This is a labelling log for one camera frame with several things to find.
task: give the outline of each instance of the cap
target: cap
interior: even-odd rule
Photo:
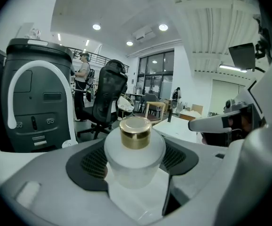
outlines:
[[[151,122],[144,117],[129,117],[120,122],[121,142],[130,149],[142,149],[149,144]]]

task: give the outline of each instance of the person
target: person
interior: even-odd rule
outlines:
[[[78,72],[75,72],[75,88],[84,90],[86,88],[86,78],[90,72],[90,55],[89,53],[82,52],[80,54],[80,60],[83,62],[80,70]],[[79,112],[84,108],[84,101],[83,101],[83,93],[82,92],[75,92],[74,96],[74,107],[75,107],[75,113],[76,117],[79,120],[80,115]]]
[[[173,96],[172,96],[172,107],[173,107],[173,113],[176,113],[178,104],[179,104],[179,99],[182,97],[181,95],[181,89],[178,87],[177,89],[174,90]]]

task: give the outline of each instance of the black mesh office chair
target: black mesh office chair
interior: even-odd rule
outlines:
[[[108,134],[105,128],[110,127],[118,118],[117,100],[120,97],[127,83],[127,76],[123,64],[118,60],[110,60],[105,67],[100,70],[99,84],[92,107],[85,107],[80,112],[81,120],[90,120],[95,123],[92,128],[77,132],[77,137],[81,133],[95,131],[94,139],[97,139],[99,132]],[[112,104],[116,110],[112,113]]]

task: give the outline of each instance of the glass door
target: glass door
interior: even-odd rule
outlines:
[[[155,94],[158,98],[160,96],[161,75],[145,76],[144,94]]]

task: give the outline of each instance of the railing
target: railing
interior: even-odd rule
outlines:
[[[77,48],[70,48],[70,47],[68,47],[68,48],[72,51],[73,58],[80,59],[80,53],[83,52],[83,50],[80,50]],[[93,63],[96,63],[98,65],[105,66],[108,63],[108,61],[111,60],[110,58],[106,58],[104,56],[97,55],[97,54],[94,54],[91,52],[87,52],[87,53],[90,55],[90,61]],[[125,71],[128,73],[129,66],[124,65],[124,68],[125,68]]]

